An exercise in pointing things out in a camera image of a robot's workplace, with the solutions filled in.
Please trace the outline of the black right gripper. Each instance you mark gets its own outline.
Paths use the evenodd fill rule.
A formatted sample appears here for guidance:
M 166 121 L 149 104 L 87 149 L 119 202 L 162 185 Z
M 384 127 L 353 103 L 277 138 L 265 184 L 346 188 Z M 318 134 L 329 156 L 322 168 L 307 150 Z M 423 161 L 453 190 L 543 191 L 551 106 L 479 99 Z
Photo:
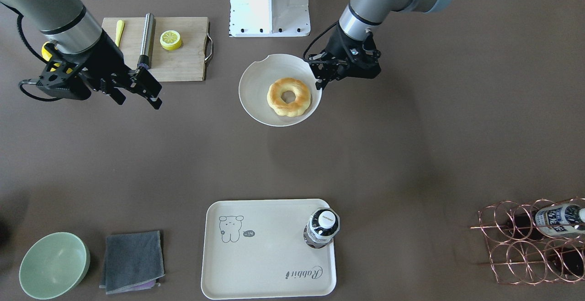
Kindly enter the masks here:
M 19 83 L 25 95 L 45 102 L 60 99 L 86 100 L 92 91 L 100 91 L 122 105 L 126 97 L 122 90 L 138 94 L 158 110 L 163 101 L 159 81 L 146 69 L 131 70 L 124 64 L 122 53 L 105 31 L 86 51 L 66 54 L 55 41 L 47 42 L 46 65 L 37 78 Z

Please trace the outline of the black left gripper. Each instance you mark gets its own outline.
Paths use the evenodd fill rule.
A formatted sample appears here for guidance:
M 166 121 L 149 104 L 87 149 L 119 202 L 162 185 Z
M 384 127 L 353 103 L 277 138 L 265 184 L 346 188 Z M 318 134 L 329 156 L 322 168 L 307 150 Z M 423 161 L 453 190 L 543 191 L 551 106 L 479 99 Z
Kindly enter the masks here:
M 328 30 L 334 31 L 322 53 L 303 58 L 311 69 L 315 69 L 316 90 L 324 90 L 334 80 L 373 79 L 380 74 L 379 58 L 382 53 L 375 45 L 370 28 L 365 29 L 366 38 L 361 41 L 347 36 L 336 23 Z

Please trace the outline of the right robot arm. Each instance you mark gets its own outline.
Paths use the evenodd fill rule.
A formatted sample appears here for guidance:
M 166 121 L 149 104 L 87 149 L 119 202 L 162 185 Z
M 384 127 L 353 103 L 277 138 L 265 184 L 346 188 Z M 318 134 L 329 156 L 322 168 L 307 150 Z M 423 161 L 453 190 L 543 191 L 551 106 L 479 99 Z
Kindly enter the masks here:
M 33 85 L 45 94 L 32 99 L 45 102 L 60 99 L 86 100 L 92 92 L 108 95 L 121 105 L 123 90 L 145 98 L 154 109 L 162 105 L 161 84 L 144 68 L 125 64 L 122 51 L 104 31 L 82 0 L 1 0 L 17 13 L 17 26 L 23 18 L 46 37 L 43 49 L 50 54 L 37 78 L 25 79 L 22 92 Z

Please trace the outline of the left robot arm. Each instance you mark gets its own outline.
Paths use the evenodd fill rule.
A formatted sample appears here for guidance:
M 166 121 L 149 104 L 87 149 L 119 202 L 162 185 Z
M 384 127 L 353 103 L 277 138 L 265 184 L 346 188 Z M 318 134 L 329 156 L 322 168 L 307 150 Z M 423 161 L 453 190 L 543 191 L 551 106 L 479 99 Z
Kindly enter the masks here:
M 349 0 L 320 53 L 303 54 L 316 78 L 316 89 L 344 78 L 373 79 L 381 72 L 382 55 L 374 34 L 391 12 L 439 12 L 452 0 Z

